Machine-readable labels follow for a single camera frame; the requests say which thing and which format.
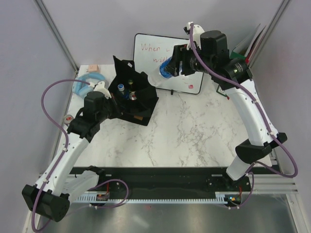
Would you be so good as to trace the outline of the green glass Perrier bottle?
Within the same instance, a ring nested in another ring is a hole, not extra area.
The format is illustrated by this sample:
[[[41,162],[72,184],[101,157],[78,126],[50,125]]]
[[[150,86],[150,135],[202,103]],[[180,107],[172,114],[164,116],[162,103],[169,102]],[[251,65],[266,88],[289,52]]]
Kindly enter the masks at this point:
[[[128,80],[129,91],[133,92],[135,90],[134,81],[132,79]]]

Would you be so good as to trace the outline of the red silver beverage can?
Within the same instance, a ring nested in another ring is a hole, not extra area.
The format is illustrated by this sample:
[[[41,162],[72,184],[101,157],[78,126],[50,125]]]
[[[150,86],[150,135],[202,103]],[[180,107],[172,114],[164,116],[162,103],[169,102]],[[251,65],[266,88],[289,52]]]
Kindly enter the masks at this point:
[[[135,94],[132,93],[132,94],[129,95],[129,99],[130,100],[137,100],[137,97],[136,97]]]

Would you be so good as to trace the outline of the black canvas bag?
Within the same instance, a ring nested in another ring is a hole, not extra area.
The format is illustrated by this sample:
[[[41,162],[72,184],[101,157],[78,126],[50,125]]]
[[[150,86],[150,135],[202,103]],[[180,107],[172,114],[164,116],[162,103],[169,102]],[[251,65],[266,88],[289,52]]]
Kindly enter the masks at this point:
[[[137,72],[131,60],[113,57],[116,76],[108,90],[121,111],[118,119],[147,126],[159,99],[145,72]]]

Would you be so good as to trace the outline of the blue label water bottle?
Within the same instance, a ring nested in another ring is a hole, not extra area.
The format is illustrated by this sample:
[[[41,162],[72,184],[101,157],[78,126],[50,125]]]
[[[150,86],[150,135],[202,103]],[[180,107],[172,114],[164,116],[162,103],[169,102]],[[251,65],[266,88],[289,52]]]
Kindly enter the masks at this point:
[[[129,91],[125,88],[125,86],[120,83],[120,84],[118,84],[117,88],[118,88],[119,96],[124,98],[124,99],[128,99]]]

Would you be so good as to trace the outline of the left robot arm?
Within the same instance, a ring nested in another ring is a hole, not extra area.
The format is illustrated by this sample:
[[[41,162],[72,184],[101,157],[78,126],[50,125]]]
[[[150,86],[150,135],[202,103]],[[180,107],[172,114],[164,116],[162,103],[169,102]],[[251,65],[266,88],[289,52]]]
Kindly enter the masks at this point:
[[[96,191],[105,189],[107,180],[95,166],[88,167],[74,181],[66,183],[66,179],[77,159],[100,130],[100,124],[119,114],[117,104],[107,89],[87,93],[83,107],[65,131],[64,146],[35,184],[27,184],[22,190],[30,211],[59,222],[67,214],[70,205],[83,193],[92,188]]]

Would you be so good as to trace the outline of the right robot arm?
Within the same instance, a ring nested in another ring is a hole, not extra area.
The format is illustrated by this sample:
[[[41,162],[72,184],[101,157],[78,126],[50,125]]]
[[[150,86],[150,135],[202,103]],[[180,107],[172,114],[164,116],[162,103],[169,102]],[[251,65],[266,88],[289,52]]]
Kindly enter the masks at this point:
[[[233,101],[248,138],[236,146],[236,157],[226,169],[223,187],[234,191],[240,178],[276,147],[283,147],[287,135],[278,131],[269,120],[256,94],[255,82],[244,59],[230,58],[227,37],[218,30],[204,31],[199,25],[184,28],[191,39],[175,45],[172,56],[159,68],[165,78],[207,73]]]

